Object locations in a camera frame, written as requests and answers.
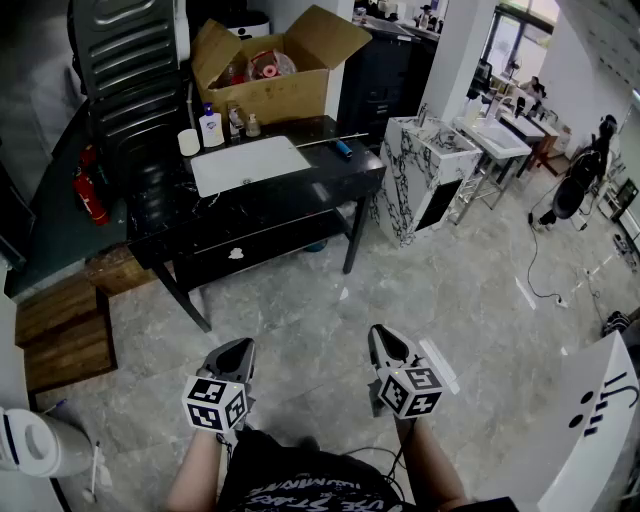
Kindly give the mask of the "white soap pump bottle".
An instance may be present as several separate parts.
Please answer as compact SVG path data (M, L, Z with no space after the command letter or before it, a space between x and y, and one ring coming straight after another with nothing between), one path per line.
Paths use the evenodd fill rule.
M203 104L204 114L199 118L203 146L205 148L214 148L225 143L222 116L219 112L215 112L210 102Z

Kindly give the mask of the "white cylindrical cup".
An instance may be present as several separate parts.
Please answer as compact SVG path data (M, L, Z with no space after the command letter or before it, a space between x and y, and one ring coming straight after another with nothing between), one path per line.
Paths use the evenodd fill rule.
M193 157L200 151L198 132L194 128L184 129L177 135L180 153L184 157Z

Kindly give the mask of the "white sink on metal stand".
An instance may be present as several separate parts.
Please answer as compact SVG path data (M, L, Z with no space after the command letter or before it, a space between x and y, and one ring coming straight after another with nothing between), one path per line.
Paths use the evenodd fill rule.
M497 120L470 123L458 117L454 127L482 151L472 175L458 191L453 222L459 225L474 201L496 208L532 148Z

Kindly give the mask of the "white sign board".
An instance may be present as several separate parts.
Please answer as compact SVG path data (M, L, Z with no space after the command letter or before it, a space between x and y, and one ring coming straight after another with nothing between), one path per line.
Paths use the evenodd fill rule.
M640 399L621 335L614 332L569 356L562 367L543 475L540 512L591 512L614 469Z

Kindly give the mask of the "person's black printed shirt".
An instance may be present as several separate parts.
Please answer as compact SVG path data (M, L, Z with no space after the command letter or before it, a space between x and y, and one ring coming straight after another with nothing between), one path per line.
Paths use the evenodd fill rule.
M350 456L285 447L271 436L238 434L216 512L402 512L382 474Z

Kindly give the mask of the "wooden step platform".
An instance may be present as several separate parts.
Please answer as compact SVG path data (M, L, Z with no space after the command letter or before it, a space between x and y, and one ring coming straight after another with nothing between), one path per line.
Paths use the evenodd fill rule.
M51 391L118 368L109 298L92 281L88 259L27 287L17 303L15 344L26 390Z

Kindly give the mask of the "black office chair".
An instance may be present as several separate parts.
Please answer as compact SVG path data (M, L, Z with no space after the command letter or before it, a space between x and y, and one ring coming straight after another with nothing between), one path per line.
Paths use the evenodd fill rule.
M551 211L556 218L568 219L577 212L594 182L600 182L606 171L607 155L602 151L583 152L569 167L556 191Z

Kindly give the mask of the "red lidded plastic container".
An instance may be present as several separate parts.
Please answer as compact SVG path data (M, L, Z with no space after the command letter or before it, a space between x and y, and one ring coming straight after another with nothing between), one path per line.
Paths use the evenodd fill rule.
M294 61L284 53L274 49L256 54L248 61L245 80L256 81L295 74Z

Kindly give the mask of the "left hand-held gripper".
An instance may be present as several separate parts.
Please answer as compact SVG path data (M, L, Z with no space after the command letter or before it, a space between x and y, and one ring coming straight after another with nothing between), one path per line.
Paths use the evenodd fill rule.
M208 354L198 376L188 377L182 405L192 427L228 433L241 425L249 412L245 384L254 374L255 351L252 338L232 340ZM229 376L234 382L199 376Z

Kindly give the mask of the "black drawer cabinet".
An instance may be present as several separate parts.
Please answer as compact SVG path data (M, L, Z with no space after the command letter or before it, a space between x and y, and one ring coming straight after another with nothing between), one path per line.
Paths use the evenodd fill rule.
M379 152L391 117L415 115L437 43L416 35L369 28L371 40L345 62L337 125L342 135L360 133Z

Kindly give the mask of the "person's left forearm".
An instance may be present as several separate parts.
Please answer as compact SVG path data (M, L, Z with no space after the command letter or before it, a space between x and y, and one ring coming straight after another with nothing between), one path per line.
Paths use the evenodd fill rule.
M218 503L221 458L231 443L222 435L196 430L166 501L166 512L222 512Z

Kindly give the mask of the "open cardboard box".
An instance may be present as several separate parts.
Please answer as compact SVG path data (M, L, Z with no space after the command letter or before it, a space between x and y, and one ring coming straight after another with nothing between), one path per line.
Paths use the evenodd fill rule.
M191 65L200 98L223 120L238 106L263 124L322 116L329 73L368 44L371 34L350 21L312 5L282 34L242 40L222 24L209 20L191 45ZM236 58L249 64L265 51L292 59L297 71L285 76L217 83Z

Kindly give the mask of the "white marble vanity cabinet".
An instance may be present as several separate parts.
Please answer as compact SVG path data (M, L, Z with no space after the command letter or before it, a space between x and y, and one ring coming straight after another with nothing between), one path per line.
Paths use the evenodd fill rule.
M437 118L388 120L380 147L386 166L371 216L398 248L438 230L482 156L482 150Z

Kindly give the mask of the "white device with black dots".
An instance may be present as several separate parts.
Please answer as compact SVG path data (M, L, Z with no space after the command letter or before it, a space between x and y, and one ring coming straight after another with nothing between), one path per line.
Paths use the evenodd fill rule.
M234 12L225 22L225 26L241 40L260 38L270 34L270 19L262 11Z

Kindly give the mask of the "black marble vanity table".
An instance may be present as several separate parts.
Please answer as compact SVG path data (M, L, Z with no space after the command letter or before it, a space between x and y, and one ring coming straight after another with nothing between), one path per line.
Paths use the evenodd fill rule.
M341 155L335 135L328 116L272 125L261 141L285 137L304 158L302 169L267 178L258 163L256 177L206 198L192 163L141 159L144 185L128 205L128 248L203 332L211 326L189 294L218 279L339 235L349 241L343 272L351 272L386 167L355 135L351 156Z

